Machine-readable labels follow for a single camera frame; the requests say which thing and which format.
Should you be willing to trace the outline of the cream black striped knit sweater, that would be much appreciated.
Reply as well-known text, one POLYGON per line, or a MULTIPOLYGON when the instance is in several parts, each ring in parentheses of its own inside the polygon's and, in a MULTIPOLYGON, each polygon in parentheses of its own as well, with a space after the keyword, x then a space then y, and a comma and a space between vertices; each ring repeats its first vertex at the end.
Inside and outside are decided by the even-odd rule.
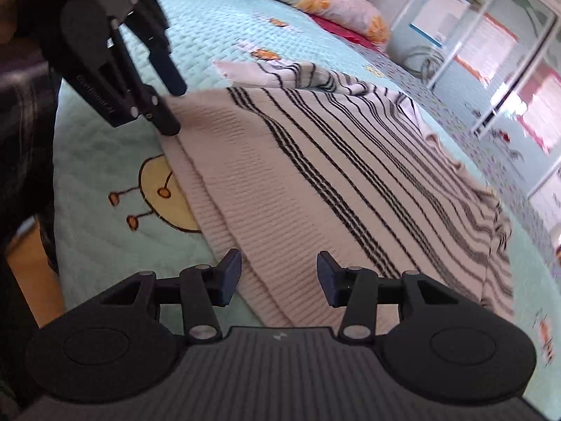
POLYGON ((337 327, 316 259, 424 274, 512 319, 511 221, 406 95, 312 63, 223 62, 231 84, 167 105, 162 147, 216 255, 243 255, 262 324, 337 327))

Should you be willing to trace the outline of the mint green quilted bedspread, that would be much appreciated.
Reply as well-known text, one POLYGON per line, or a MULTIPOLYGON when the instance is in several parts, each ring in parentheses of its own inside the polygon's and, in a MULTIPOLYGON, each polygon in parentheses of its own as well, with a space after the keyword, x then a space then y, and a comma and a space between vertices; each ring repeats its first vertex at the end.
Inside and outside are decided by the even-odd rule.
MULTIPOLYGON (((275 0, 159 0, 172 58, 191 89, 223 87, 219 60, 310 61, 381 86, 401 89, 452 156, 497 192, 513 223, 516 323, 533 339, 538 367, 527 397, 551 419, 560 416, 559 267, 540 217, 507 179, 490 149, 426 87, 379 54, 356 51, 312 18, 275 0)), ((209 262, 203 236, 174 227, 149 198, 149 171, 163 166, 152 126, 109 126, 69 86, 55 122, 55 240, 61 286, 75 307, 142 268, 175 276, 189 262, 209 262)))

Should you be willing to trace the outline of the red pillow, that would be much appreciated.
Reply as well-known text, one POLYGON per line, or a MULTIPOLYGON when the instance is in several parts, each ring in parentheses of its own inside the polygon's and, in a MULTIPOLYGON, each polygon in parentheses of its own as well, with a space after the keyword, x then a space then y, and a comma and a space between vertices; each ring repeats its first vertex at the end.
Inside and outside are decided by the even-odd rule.
POLYGON ((331 22, 323 17, 317 16, 315 14, 310 14, 310 17, 314 22, 316 22, 321 28, 326 32, 330 32, 332 35, 336 35, 345 41, 348 41, 354 45, 362 46, 370 51, 376 51, 378 53, 385 52, 385 46, 376 45, 375 43, 369 41, 363 35, 351 31, 349 28, 342 27, 334 22, 331 22))

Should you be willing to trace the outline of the white wardrobe with glass doors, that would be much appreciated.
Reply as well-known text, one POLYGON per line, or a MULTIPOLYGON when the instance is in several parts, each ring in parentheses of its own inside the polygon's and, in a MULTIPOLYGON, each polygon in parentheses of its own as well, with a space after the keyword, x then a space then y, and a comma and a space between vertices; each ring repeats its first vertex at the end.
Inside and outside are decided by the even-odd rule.
POLYGON ((557 26, 540 0, 409 0, 393 25, 390 58, 452 114, 473 161, 507 201, 549 266, 555 252, 530 189, 545 169, 520 122, 527 73, 557 26))

